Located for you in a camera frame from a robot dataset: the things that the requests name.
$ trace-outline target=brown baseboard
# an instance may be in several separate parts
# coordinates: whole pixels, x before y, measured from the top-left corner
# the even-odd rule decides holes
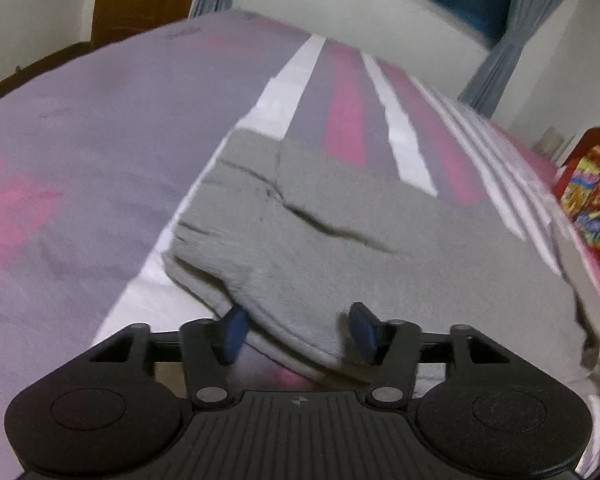
[[[24,67],[22,70],[18,70],[15,74],[10,75],[7,79],[0,81],[0,98],[7,95],[9,92],[14,91],[16,88],[24,85],[27,81],[58,68],[64,65],[66,62],[75,59],[76,57],[84,56],[93,50],[91,43],[87,41],[81,41],[80,43],[74,43],[68,47],[58,50],[49,56],[43,57],[39,61]]]

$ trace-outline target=folded gray cloth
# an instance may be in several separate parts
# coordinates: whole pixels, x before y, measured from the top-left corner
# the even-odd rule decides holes
[[[473,325],[564,382],[588,375],[573,291],[532,245],[290,141],[234,131],[165,260],[218,314],[244,306],[248,344],[314,380],[372,377],[347,331],[355,301],[427,332]]]

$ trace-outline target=black object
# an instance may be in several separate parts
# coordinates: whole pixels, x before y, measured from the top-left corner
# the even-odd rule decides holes
[[[578,478],[592,421],[567,387],[469,326],[422,333],[361,303],[349,324],[379,368],[367,390],[233,394],[222,365],[246,336],[243,309],[179,332],[130,325],[11,402],[22,480]],[[188,399],[152,378],[164,361],[182,361]],[[420,362],[448,377],[411,399]]]

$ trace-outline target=bed sheet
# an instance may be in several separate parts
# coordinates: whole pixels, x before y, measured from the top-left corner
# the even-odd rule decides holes
[[[0,101],[0,479],[20,472],[2,417],[21,389],[129,323],[209,316],[161,254],[234,126],[490,216],[561,272],[549,225],[571,226],[544,184],[487,120],[396,67],[240,10],[113,44]],[[240,384],[311,387],[241,359]]]

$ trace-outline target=ribbed black surface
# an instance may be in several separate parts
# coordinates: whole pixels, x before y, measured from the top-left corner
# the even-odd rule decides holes
[[[471,476],[431,456],[395,413],[353,392],[247,392],[224,412],[200,413],[151,480],[443,480]]]

